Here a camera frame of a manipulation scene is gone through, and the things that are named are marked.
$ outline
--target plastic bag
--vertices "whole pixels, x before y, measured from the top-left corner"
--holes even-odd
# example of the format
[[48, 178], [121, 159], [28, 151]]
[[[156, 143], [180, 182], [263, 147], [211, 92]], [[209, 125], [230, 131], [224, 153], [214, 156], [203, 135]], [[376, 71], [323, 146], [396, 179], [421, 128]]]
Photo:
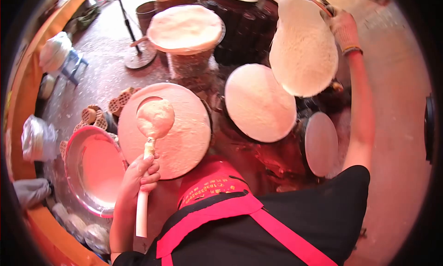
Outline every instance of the plastic bag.
[[98, 224], [92, 224], [85, 228], [85, 242], [98, 254], [110, 254], [109, 232]]
[[62, 203], [56, 203], [52, 209], [52, 215], [54, 215], [54, 218], [57, 220], [57, 222], [64, 226], [66, 221], [68, 220], [69, 213], [66, 211], [66, 208], [63, 206]]
[[43, 72], [57, 77], [65, 59], [72, 48], [72, 42], [66, 32], [61, 31], [55, 37], [48, 39], [39, 56], [39, 66]]
[[22, 151], [26, 161], [48, 161], [57, 157], [57, 132], [43, 119], [30, 115], [23, 125]]
[[12, 185], [22, 209], [33, 207], [51, 194], [49, 182], [45, 178], [16, 180]]
[[69, 214], [65, 222], [66, 230], [75, 237], [77, 241], [85, 243], [85, 228], [86, 224], [83, 220], [75, 214]]

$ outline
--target metal basin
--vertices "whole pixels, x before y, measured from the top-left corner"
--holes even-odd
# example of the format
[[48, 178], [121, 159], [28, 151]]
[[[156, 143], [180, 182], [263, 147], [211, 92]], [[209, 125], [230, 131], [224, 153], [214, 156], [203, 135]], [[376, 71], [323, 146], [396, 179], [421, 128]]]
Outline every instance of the metal basin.
[[[91, 137], [94, 137], [95, 140], [103, 140], [112, 143], [117, 149], [119, 157], [123, 161], [125, 170], [127, 169], [128, 164], [123, 157], [120, 147], [115, 143], [111, 136], [98, 127], [85, 126], [76, 131], [68, 142], [65, 161], [66, 179], [71, 192], [89, 212], [102, 218], [112, 218], [115, 203], [102, 202], [98, 197], [86, 190], [83, 182], [84, 173], [82, 162], [83, 154], [85, 152], [84, 142]], [[97, 161], [97, 163], [104, 164], [106, 161]]]

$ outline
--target batter-filled ladle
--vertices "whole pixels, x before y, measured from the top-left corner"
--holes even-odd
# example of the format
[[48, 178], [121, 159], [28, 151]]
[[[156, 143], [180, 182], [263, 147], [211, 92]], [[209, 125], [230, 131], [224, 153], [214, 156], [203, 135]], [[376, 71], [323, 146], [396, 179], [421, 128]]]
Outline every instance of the batter-filled ladle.
[[[172, 104], [160, 97], [149, 97], [137, 110], [137, 128], [147, 137], [143, 159], [154, 155], [156, 140], [165, 137], [174, 125]], [[136, 214], [136, 236], [147, 237], [148, 192], [139, 191]]]

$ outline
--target batter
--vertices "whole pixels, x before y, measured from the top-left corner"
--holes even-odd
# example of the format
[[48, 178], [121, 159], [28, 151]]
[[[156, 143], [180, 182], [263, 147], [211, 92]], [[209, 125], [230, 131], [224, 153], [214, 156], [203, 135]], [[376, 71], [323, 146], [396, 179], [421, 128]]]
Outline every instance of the batter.
[[146, 137], [165, 137], [174, 125], [175, 114], [172, 104], [166, 100], [152, 100], [137, 111], [137, 128]]
[[105, 203], [104, 206], [113, 206], [125, 174], [119, 152], [112, 143], [93, 136], [85, 140], [84, 147], [82, 165], [86, 192]]
[[222, 20], [200, 5], [172, 7], [152, 17], [147, 38], [166, 53], [192, 55], [214, 48], [222, 35]]
[[269, 53], [275, 79], [290, 94], [312, 97], [322, 92], [338, 69], [334, 36], [307, 0], [282, 0]]

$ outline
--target wooden stick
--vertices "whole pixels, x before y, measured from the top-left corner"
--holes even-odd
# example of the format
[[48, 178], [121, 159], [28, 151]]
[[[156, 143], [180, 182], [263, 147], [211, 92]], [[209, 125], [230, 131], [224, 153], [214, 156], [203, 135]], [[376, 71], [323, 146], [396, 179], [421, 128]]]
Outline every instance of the wooden stick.
[[[154, 155], [156, 139], [148, 137], [144, 145], [143, 159], [148, 158], [149, 155]], [[149, 193], [139, 191], [137, 198], [137, 214], [136, 214], [136, 236], [147, 237], [147, 197]]]

